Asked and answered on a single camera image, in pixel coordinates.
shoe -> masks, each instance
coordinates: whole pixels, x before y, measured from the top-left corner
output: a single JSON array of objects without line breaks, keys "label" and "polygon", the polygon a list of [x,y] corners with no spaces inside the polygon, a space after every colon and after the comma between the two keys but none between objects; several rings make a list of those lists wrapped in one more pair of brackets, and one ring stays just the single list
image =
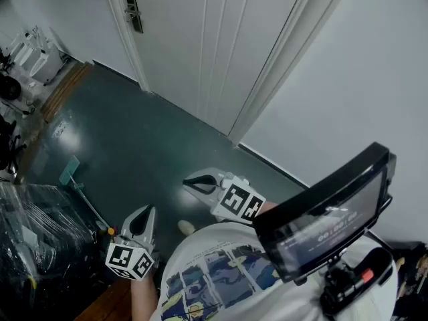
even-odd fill
[{"label": "shoe", "polygon": [[196,231],[195,226],[186,220],[179,221],[179,229],[186,237],[190,236],[190,234],[193,234]]}]

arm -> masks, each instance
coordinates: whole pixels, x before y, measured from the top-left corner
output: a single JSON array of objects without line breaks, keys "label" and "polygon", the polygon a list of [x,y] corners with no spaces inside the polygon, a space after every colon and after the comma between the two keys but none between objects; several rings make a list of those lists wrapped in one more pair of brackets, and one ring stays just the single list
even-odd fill
[{"label": "arm", "polygon": [[149,321],[157,308],[158,295],[149,274],[143,281],[131,281],[132,321]]}]

screen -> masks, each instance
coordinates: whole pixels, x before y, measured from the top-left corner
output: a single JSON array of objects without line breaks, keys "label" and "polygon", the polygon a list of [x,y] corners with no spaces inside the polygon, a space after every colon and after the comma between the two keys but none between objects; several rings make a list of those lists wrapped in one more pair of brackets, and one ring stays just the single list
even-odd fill
[{"label": "screen", "polygon": [[345,201],[336,201],[303,214],[289,223],[277,249],[289,272],[331,250],[357,232],[376,213],[382,173]]}]

plastic wrap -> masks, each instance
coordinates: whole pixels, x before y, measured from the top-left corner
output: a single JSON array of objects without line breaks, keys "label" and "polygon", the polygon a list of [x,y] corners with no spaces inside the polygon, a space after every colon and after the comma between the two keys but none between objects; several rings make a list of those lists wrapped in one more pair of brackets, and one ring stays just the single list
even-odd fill
[{"label": "plastic wrap", "polygon": [[96,224],[72,195],[54,186],[0,183],[3,310],[53,310],[90,275]]}]

black device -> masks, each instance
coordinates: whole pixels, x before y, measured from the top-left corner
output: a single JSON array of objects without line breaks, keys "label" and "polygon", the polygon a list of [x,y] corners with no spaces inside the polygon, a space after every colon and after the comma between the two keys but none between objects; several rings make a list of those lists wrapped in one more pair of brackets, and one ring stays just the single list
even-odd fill
[{"label": "black device", "polygon": [[283,282],[303,284],[328,265],[321,299],[327,315],[337,314],[392,272],[392,257],[385,249],[368,254],[355,268],[340,262],[340,256],[391,203],[388,186],[396,159],[374,142],[324,180],[253,220]]}]

